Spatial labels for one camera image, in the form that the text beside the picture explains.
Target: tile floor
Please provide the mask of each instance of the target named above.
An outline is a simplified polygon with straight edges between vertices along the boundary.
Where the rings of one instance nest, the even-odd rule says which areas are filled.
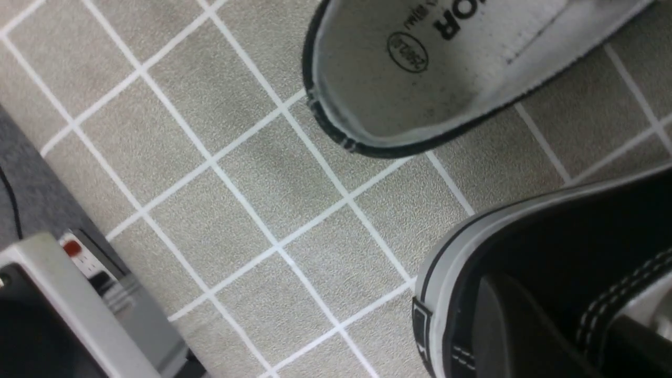
[[[215,377],[426,377],[411,290],[500,202],[672,153],[672,3],[480,128],[347,155],[306,109],[317,0],[9,0],[0,104]]]

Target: shoe insole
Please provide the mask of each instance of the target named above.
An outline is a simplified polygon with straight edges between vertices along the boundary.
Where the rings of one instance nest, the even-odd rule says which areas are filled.
[[[314,74],[352,127],[400,135],[496,86],[569,1],[332,0]]]

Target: sneaker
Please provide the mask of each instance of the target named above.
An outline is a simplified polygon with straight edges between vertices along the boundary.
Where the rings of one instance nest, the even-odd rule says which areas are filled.
[[[427,370],[669,377],[672,294],[659,303],[672,293],[671,215],[668,163],[465,220],[418,274],[413,329]]]
[[[324,0],[303,52],[308,105],[342,147],[397,158],[518,101],[654,0]]]

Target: black cable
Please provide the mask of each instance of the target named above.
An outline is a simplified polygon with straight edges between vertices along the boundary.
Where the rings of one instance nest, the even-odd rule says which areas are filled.
[[[21,219],[19,218],[19,204],[16,202],[16,196],[14,195],[14,190],[9,185],[9,180],[5,176],[2,167],[0,167],[0,180],[2,180],[9,196],[9,201],[11,202],[11,209],[14,211],[14,225],[16,226],[16,235],[19,237],[19,240],[24,238],[24,232],[21,230]]]

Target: beige tile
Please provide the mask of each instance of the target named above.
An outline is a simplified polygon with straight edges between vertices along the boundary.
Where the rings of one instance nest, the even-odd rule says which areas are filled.
[[[523,104],[571,176],[648,126],[634,96],[601,49]]]
[[[202,294],[196,282],[143,219],[125,229],[111,244],[167,315]]]
[[[93,0],[133,55],[144,62],[201,13],[193,0]]]
[[[121,190],[74,133],[44,159],[103,234],[134,213]]]
[[[278,254],[223,288],[217,297],[271,365],[333,327]]]
[[[243,205],[209,169],[151,211],[208,286],[271,245]]]
[[[318,4],[314,0],[229,0],[218,12],[283,100],[303,87],[301,53]]]
[[[213,378],[257,377],[264,372],[215,306],[207,301],[173,323]]]
[[[652,135],[635,146],[635,148],[629,150],[625,155],[590,175],[586,181],[594,182],[619,178],[650,168],[669,159],[670,154],[665,149],[658,135]]]
[[[275,109],[211,21],[178,44],[150,74],[213,154]]]
[[[657,1],[612,38],[612,46],[657,117],[672,113],[672,3]]]
[[[437,148],[435,154],[475,211],[563,184],[513,108]]]
[[[381,378],[429,376],[413,338],[409,291],[346,330]]]
[[[466,217],[446,182],[424,156],[355,199],[410,276],[434,244]]]
[[[404,282],[348,206],[285,250],[341,321]]]
[[[9,39],[74,118],[132,72],[124,55],[77,0],[52,0]]]
[[[370,377],[339,334],[280,369],[278,374],[287,378]]]
[[[32,2],[33,0],[3,0],[0,3],[0,29]]]
[[[219,164],[277,239],[342,198],[284,118],[263,128]]]
[[[315,121],[306,105],[306,98],[294,104],[290,111],[303,131],[306,132],[327,160],[343,186],[349,191],[357,189],[392,163],[392,160],[372,159],[356,153],[349,153],[332,141]]]
[[[0,104],[39,150],[66,121],[4,44],[0,44],[0,62]]]
[[[142,80],[87,119],[82,129],[142,204],[204,160]]]

